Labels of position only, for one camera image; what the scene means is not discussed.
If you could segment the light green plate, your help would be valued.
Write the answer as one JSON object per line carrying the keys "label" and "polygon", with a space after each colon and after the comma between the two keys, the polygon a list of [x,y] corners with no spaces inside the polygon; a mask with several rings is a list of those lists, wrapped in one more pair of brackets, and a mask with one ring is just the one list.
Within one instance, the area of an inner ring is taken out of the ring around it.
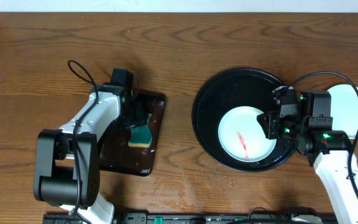
{"label": "light green plate", "polygon": [[218,139],[231,158],[241,162],[259,162],[271,155],[277,141],[265,137],[257,121],[262,113],[251,106],[239,106],[222,117]]}
{"label": "light green plate", "polygon": [[354,89],[341,84],[332,86],[328,92],[331,95],[332,129],[344,131],[350,139],[354,139],[358,128],[358,97]]}

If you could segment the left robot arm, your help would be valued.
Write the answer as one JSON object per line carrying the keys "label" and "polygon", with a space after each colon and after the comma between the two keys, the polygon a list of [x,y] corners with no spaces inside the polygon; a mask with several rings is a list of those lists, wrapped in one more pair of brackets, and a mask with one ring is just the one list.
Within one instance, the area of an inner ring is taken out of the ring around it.
{"label": "left robot arm", "polygon": [[131,119],[131,85],[96,85],[84,107],[37,137],[33,194],[85,223],[112,223],[114,205],[99,192],[99,140],[118,119]]}

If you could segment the green yellow sponge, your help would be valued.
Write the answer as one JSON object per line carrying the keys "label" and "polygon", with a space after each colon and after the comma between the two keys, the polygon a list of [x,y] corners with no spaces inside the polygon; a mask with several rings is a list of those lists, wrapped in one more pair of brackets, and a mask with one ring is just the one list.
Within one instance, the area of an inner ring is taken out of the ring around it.
{"label": "green yellow sponge", "polygon": [[151,114],[147,114],[146,123],[142,126],[131,129],[131,138],[128,142],[129,147],[144,147],[147,148],[152,143],[152,133],[149,129],[149,121]]}

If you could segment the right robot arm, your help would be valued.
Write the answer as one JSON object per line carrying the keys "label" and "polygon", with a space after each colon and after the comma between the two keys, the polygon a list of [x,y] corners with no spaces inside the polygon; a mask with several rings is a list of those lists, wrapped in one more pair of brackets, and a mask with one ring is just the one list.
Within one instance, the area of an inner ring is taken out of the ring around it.
{"label": "right robot arm", "polygon": [[278,111],[257,117],[267,139],[289,140],[322,181],[338,223],[358,223],[358,88],[273,90]]}

